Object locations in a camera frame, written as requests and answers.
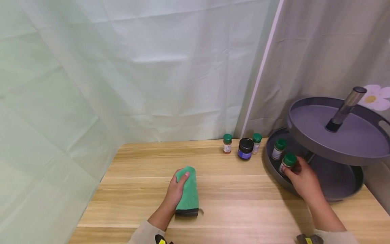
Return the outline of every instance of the black jar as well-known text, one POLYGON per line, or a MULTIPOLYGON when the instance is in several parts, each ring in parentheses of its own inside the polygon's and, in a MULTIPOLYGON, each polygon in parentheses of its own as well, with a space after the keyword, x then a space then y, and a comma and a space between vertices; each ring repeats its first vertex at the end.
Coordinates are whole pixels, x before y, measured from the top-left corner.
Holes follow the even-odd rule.
POLYGON ((243 138, 238 145, 238 157, 242 160, 249 160, 252 156, 254 143, 249 138, 243 138))

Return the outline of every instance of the green bottle cap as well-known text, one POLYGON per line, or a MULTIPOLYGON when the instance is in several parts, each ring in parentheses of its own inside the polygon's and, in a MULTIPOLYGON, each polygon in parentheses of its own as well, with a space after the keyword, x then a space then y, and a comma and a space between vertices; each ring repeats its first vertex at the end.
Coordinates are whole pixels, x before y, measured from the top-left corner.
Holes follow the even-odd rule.
POLYGON ((287 142, 283 139, 278 139, 275 143, 275 147, 278 150, 284 150, 286 148, 287 142))
POLYGON ((291 153, 286 153, 286 155, 283 158, 283 163, 289 167, 294 166, 296 162, 296 156, 291 153))
POLYGON ((252 140, 254 143, 260 143, 262 138, 263 137, 259 133, 254 133, 252 140))
POLYGON ((230 144, 230 143, 232 142, 232 139, 233 139, 233 137, 232 137, 231 134, 225 134, 225 135, 223 136, 223 142, 224 142, 225 144, 230 144))

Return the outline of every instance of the yellow tag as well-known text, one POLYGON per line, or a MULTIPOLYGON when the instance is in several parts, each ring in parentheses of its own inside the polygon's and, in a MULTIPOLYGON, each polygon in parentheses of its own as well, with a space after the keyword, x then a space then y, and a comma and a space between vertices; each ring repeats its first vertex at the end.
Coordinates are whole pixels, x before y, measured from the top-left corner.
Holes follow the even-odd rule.
POLYGON ((305 238, 307 244, 313 244, 312 240, 310 238, 305 238))

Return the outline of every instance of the two-tier rotating tray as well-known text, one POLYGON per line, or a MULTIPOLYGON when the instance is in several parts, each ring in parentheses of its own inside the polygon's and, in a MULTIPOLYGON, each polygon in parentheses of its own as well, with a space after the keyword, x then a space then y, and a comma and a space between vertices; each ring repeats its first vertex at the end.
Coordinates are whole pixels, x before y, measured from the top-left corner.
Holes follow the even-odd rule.
POLYGON ((361 189, 364 181, 361 166, 390 156, 390 138, 386 133, 390 123, 356 105, 361 97, 362 94, 353 102, 350 96, 346 100, 304 98, 291 106, 287 128, 275 131, 266 144, 265 165, 279 184, 297 194, 291 181, 278 172, 282 160, 271 158, 275 141, 283 138, 287 142, 285 152, 308 160, 328 201, 343 200, 361 189), (327 129, 329 124, 331 130, 336 127, 335 132, 327 129))

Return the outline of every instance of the green microfiber cloth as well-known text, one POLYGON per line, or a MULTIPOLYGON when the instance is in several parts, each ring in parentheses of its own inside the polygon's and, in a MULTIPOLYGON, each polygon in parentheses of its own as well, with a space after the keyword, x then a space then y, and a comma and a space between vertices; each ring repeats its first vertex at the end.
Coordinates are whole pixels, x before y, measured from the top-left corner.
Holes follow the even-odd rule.
POLYGON ((196 171, 194 168, 187 166, 176 173, 177 182, 186 173, 189 172, 188 177, 183 188, 183 196, 176 207, 175 214, 179 216, 198 216, 199 198, 196 186, 196 171))

